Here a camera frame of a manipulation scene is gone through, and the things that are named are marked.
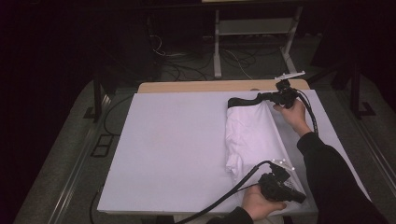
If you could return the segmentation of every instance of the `white tabletop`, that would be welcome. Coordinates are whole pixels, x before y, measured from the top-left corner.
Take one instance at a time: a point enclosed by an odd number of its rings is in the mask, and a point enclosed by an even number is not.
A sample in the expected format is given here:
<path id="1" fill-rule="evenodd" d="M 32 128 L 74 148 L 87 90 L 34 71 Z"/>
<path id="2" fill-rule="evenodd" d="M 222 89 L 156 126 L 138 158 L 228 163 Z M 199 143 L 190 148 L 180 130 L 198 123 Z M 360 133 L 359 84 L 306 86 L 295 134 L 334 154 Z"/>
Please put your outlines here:
<path id="1" fill-rule="evenodd" d="M 320 138 L 340 152 L 365 192 L 317 94 L 304 92 L 317 117 Z M 225 170 L 227 101 L 231 97 L 254 99 L 256 95 L 256 91 L 136 94 L 98 210 L 182 214 L 199 212 L 212 204 L 233 187 L 231 174 Z M 306 183 L 303 157 L 296 148 L 299 137 L 280 114 L 269 108 L 307 195 L 298 209 L 280 213 L 315 213 L 317 208 Z M 228 213 L 237 205 L 240 201 L 232 196 L 212 212 Z"/>

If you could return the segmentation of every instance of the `white cloth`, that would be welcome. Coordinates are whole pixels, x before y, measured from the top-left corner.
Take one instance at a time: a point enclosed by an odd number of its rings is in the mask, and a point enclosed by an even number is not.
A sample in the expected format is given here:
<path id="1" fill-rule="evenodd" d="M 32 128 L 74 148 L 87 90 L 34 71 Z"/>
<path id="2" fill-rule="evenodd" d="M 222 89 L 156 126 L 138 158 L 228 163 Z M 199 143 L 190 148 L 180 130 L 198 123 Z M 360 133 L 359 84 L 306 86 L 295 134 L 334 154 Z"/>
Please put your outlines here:
<path id="1" fill-rule="evenodd" d="M 226 146 L 228 171 L 238 183 L 256 164 L 272 159 L 284 159 L 286 152 L 277 132 L 267 103 L 234 106 L 227 110 Z M 270 172 L 267 165 L 264 171 Z M 256 182 L 259 177 L 251 178 Z"/>

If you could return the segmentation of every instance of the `cable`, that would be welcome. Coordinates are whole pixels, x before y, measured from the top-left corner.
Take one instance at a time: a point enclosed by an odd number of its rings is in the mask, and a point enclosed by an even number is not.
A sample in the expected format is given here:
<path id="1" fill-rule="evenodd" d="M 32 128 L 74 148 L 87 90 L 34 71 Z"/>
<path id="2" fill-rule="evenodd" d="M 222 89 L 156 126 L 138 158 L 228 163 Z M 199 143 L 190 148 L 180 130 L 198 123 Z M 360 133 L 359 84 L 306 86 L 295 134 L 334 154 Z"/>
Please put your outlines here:
<path id="1" fill-rule="evenodd" d="M 179 80 L 179 78 L 180 78 L 180 76 L 181 76 L 180 69 L 178 69 L 177 66 L 173 66 L 172 64 L 164 64 L 164 65 L 165 65 L 165 66 L 174 67 L 174 68 L 177 70 L 177 77 L 176 77 L 174 74 L 172 74 L 171 72 L 169 72 L 169 71 L 164 71 L 164 72 L 165 72 L 165 73 L 168 73 L 169 75 L 171 75 L 172 77 L 174 77 L 174 78 L 175 78 L 174 81 L 180 81 L 180 80 Z"/>
<path id="2" fill-rule="evenodd" d="M 235 42 L 235 41 L 231 41 L 231 42 L 232 42 L 233 44 L 235 44 L 237 47 L 240 47 L 240 48 L 241 48 L 241 45 L 240 45 L 238 42 Z M 274 54 L 274 53 L 277 53 L 277 52 L 278 52 L 278 49 L 279 49 L 279 48 L 276 48 L 275 51 L 271 51 L 271 52 L 269 52 L 269 53 L 262 53 L 262 54 L 259 54 L 260 50 L 262 50 L 262 47 L 263 47 L 265 44 L 266 44 L 266 42 L 265 42 L 265 41 L 262 41 L 262 42 L 260 43 L 260 45 L 259 45 L 258 47 L 256 47 L 256 49 L 254 50 L 253 53 L 250 53 L 250 52 L 248 52 L 248 51 L 245 50 L 245 49 L 236 49 L 236 50 L 238 50 L 239 52 L 244 53 L 244 54 L 247 55 L 247 57 L 239 58 L 239 62 L 245 62 L 245 64 L 246 64 L 247 66 L 250 66 L 250 65 L 252 65 L 252 64 L 254 64 L 254 63 L 256 62 L 256 57 L 255 57 L 255 56 L 266 56 L 266 55 L 271 55 L 271 54 Z M 252 62 L 252 63 L 250 63 L 250 62 L 247 61 L 247 59 L 249 59 L 249 58 L 252 58 L 252 59 L 253 59 L 253 62 Z"/>
<path id="3" fill-rule="evenodd" d="M 245 58 L 235 58 L 235 56 L 233 56 L 233 55 L 232 55 L 231 53 L 229 53 L 229 52 L 227 52 L 227 54 L 222 54 L 222 53 L 220 52 L 219 54 L 220 54 L 220 56 L 222 57 L 222 59 L 224 60 L 224 62 L 226 62 L 226 63 L 227 63 L 228 65 L 230 65 L 231 67 L 235 67 L 235 68 L 240 68 L 240 67 L 248 68 L 248 67 L 250 67 L 251 65 L 253 65 L 253 64 L 256 62 L 256 58 L 255 58 L 255 57 L 253 57 L 254 62 L 250 63 L 248 60 L 246 60 L 246 59 L 249 58 L 250 56 L 245 57 Z M 229 62 L 229 61 L 237 62 L 238 64 L 235 65 L 235 64 L 233 64 L 233 63 L 231 63 L 231 62 Z"/>
<path id="4" fill-rule="evenodd" d="M 242 72 L 243 72 L 248 78 L 250 78 L 250 79 L 253 80 L 253 78 L 245 72 L 244 68 L 242 67 L 241 63 L 239 62 L 239 59 L 238 59 L 232 52 L 228 51 L 227 49 L 221 49 L 221 50 L 224 50 L 224 51 L 226 51 L 226 52 L 232 54 L 232 55 L 235 57 L 235 59 L 238 61 L 239 67 L 241 68 Z"/>
<path id="5" fill-rule="evenodd" d="M 111 131 L 108 130 L 107 125 L 106 125 L 107 117 L 108 117 L 108 115 L 110 114 L 110 112 L 111 112 L 114 108 L 116 108 L 118 105 L 120 105 L 121 103 L 127 101 L 128 99 L 130 99 L 130 98 L 132 98 L 132 97 L 133 97 L 133 95 L 130 95 L 130 96 L 126 97 L 125 99 L 122 99 L 121 101 L 119 101 L 118 103 L 116 103 L 115 105 L 113 105 L 113 107 L 111 107 L 111 108 L 108 110 L 108 112 L 106 113 L 105 119 L 104 119 L 104 121 L 103 121 L 103 128 L 105 129 L 105 131 L 106 131 L 108 134 L 111 134 L 111 135 L 114 135 L 114 136 L 121 136 L 120 133 L 112 133 Z"/>
<path id="6" fill-rule="evenodd" d="M 256 171 L 259 170 L 260 166 L 262 166 L 265 163 L 271 164 L 270 161 L 262 161 L 259 164 L 255 165 L 253 167 L 253 169 L 251 169 L 250 172 L 247 175 L 245 175 L 245 177 L 242 178 L 241 181 L 239 181 L 238 184 L 236 184 L 230 191 L 228 191 L 226 194 L 224 194 L 217 201 L 215 201 L 214 203 L 209 205 L 206 209 L 202 210 L 201 212 L 196 213 L 195 215 L 192 215 L 191 217 L 187 217 L 187 218 L 177 222 L 176 224 L 183 224 L 183 223 L 189 222 L 191 220 L 194 220 L 194 219 L 206 214 L 207 212 L 209 212 L 210 210 L 212 210 L 213 208 L 218 206 L 220 203 L 224 202 L 224 200 L 229 198 L 231 195 L 235 194 L 239 190 L 239 188 L 241 188 L 242 185 L 244 185 L 254 175 L 254 173 L 256 173 Z"/>
<path id="7" fill-rule="evenodd" d="M 161 46 L 163 45 L 163 40 L 162 40 L 159 36 L 157 36 L 157 35 L 150 35 L 150 37 L 157 37 L 157 38 L 160 40 L 160 44 L 159 44 L 158 48 L 153 49 L 153 51 L 156 52 L 158 55 L 165 56 L 166 53 L 165 53 L 164 51 L 163 51 L 163 52 L 158 52 L 158 50 L 159 50 L 159 49 L 161 48 Z"/>
<path id="8" fill-rule="evenodd" d="M 93 204 L 94 204 L 98 194 L 102 192 L 104 185 L 105 184 L 102 184 L 101 187 L 95 192 L 95 194 L 92 197 L 92 200 L 91 200 L 91 203 L 90 203 L 90 222 L 91 222 L 91 224 L 95 224 L 95 222 L 93 221 L 93 214 L 92 214 Z"/>
<path id="9" fill-rule="evenodd" d="M 208 67 L 209 66 L 209 64 L 212 62 L 212 58 L 213 58 L 213 52 L 212 52 L 212 54 L 210 54 L 210 57 L 209 57 L 209 60 L 203 65 L 203 66 L 201 66 L 201 67 L 198 67 L 198 68 L 192 68 L 193 70 L 200 70 L 200 69 L 203 69 L 203 68 L 206 68 L 206 67 Z M 171 64 L 175 64 L 175 65 L 177 65 L 177 66 L 182 66 L 182 65 L 179 65 L 179 64 L 177 64 L 177 63 L 185 63 L 185 62 L 191 62 L 191 61 L 194 61 L 194 60 L 196 60 L 196 58 L 195 59 L 188 59 L 188 60 L 186 60 L 186 61 L 171 61 L 171 60 L 169 60 L 169 59 L 166 59 L 166 61 L 168 62 L 168 63 L 171 63 Z"/>
<path id="10" fill-rule="evenodd" d="M 309 116 L 312 119 L 312 125 L 314 127 L 314 133 L 318 133 L 318 123 L 317 123 L 317 119 L 315 118 L 314 112 L 312 111 L 312 106 L 311 103 L 309 102 L 308 97 L 305 95 L 305 93 L 303 93 L 302 91 L 298 91 L 298 96 L 301 99 L 301 101 L 303 101 L 306 110 L 309 113 Z"/>
<path id="11" fill-rule="evenodd" d="M 200 76 L 198 78 L 188 78 L 188 77 L 184 76 L 186 79 L 189 79 L 189 80 L 199 80 L 199 78 L 201 78 L 201 77 L 203 77 L 205 80 L 207 80 L 206 76 L 210 76 L 208 74 L 201 72 L 199 69 L 191 68 L 191 67 L 184 66 L 184 65 L 179 65 L 176 63 L 165 63 L 164 65 L 173 66 L 175 68 L 178 67 L 178 68 L 183 68 L 183 69 L 187 69 L 187 70 L 192 70 L 192 71 L 195 71 L 196 73 L 200 74 Z"/>
<path id="12" fill-rule="evenodd" d="M 249 185 L 249 186 L 247 186 L 247 187 L 241 188 L 241 189 L 239 189 L 237 192 L 239 192 L 239 191 L 241 191 L 241 190 L 244 190 L 244 189 L 248 189 L 248 188 L 253 187 L 253 186 L 256 186 L 256 185 L 259 185 L 259 183 L 257 183 L 257 184 L 252 184 L 252 185 Z"/>

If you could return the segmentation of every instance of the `right hand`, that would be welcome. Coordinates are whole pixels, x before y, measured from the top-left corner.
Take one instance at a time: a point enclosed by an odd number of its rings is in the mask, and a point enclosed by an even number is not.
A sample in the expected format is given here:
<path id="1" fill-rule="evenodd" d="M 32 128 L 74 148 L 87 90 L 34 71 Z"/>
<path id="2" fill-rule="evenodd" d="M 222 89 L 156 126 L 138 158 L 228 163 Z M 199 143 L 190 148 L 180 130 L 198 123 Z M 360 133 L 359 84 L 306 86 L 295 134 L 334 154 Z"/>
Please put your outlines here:
<path id="1" fill-rule="evenodd" d="M 247 189 L 242 201 L 242 208 L 247 211 L 253 221 L 262 220 L 276 210 L 286 208 L 284 202 L 270 202 L 262 196 L 260 186 L 252 186 Z"/>
<path id="2" fill-rule="evenodd" d="M 287 109 L 281 105 L 274 105 L 274 109 L 280 112 L 283 119 L 293 128 L 300 137 L 306 133 L 312 132 L 305 121 L 305 106 L 295 99 L 291 108 Z"/>

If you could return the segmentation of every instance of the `person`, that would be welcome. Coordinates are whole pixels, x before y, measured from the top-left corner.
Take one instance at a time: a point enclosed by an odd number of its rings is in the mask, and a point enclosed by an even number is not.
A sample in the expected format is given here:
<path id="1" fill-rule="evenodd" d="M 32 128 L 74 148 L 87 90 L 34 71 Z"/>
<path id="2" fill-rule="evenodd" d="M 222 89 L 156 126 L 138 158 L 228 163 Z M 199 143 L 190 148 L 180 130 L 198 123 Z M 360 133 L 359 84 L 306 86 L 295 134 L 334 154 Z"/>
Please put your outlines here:
<path id="1" fill-rule="evenodd" d="M 342 156 L 311 131 L 305 121 L 304 104 L 296 99 L 289 109 L 281 105 L 274 105 L 274 109 L 300 136 L 297 148 L 304 156 L 308 186 L 318 207 L 318 224 L 388 223 L 361 191 Z M 249 224 L 285 207 L 283 202 L 267 201 L 260 187 L 252 186 L 245 192 L 240 207 L 207 224 Z"/>

